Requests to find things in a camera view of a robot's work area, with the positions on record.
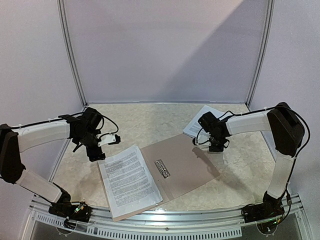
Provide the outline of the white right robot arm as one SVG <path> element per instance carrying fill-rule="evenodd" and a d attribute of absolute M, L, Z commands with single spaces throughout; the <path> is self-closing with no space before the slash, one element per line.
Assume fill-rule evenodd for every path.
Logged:
<path fill-rule="evenodd" d="M 209 135 L 204 143 L 209 144 L 211 152 L 222 152 L 231 136 L 271 132 L 276 150 L 271 182 L 262 203 L 244 207 L 243 215 L 247 217 L 260 214 L 262 218 L 282 215 L 282 198 L 288 189 L 297 157 L 306 146 L 303 138 L 310 133 L 304 119 L 287 103 L 280 102 L 276 106 L 252 112 L 235 114 L 227 111 L 220 117 L 208 111 L 197 122 L 201 130 Z"/>

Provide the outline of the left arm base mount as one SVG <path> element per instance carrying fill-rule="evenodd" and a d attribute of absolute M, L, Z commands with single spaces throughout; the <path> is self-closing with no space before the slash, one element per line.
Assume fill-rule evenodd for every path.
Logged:
<path fill-rule="evenodd" d="M 84 201 L 52 203 L 48 213 L 64 218 L 63 227 L 74 230 L 77 222 L 89 223 L 92 208 Z"/>

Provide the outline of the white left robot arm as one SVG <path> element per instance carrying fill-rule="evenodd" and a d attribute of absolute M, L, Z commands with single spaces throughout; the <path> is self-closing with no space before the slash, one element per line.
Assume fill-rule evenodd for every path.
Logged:
<path fill-rule="evenodd" d="M 105 117 L 94 108 L 60 115 L 52 120 L 22 126 L 0 126 L 0 177 L 6 183 L 20 186 L 50 203 L 49 211 L 70 217 L 87 205 L 71 202 L 70 194 L 40 173 L 23 164 L 22 153 L 32 148 L 70 139 L 75 150 L 85 147 L 90 162 L 105 159 L 100 146 Z"/>

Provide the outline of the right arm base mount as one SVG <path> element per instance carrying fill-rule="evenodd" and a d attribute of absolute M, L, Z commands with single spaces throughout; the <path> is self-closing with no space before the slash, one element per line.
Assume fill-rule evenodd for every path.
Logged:
<path fill-rule="evenodd" d="M 259 204 L 248 204 L 241 209 L 241 215 L 246 223 L 275 218 L 273 225 L 283 222 L 290 213 L 292 200 L 287 201 L 287 213 L 282 205 L 282 199 L 265 199 Z"/>

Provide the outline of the white text page sheet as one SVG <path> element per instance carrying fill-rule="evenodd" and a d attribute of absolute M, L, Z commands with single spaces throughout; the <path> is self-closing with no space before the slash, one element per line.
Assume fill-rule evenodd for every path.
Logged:
<path fill-rule="evenodd" d="M 98 162 L 112 220 L 129 218 L 163 201 L 137 145 Z"/>

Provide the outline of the brown plastic folder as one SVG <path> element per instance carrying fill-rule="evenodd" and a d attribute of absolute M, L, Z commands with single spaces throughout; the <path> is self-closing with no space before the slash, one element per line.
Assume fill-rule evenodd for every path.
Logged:
<path fill-rule="evenodd" d="M 184 134 L 140 148 L 140 151 L 163 198 L 155 207 L 206 184 L 220 174 L 205 153 Z M 163 161 L 170 177 L 163 178 L 155 165 L 157 160 Z"/>

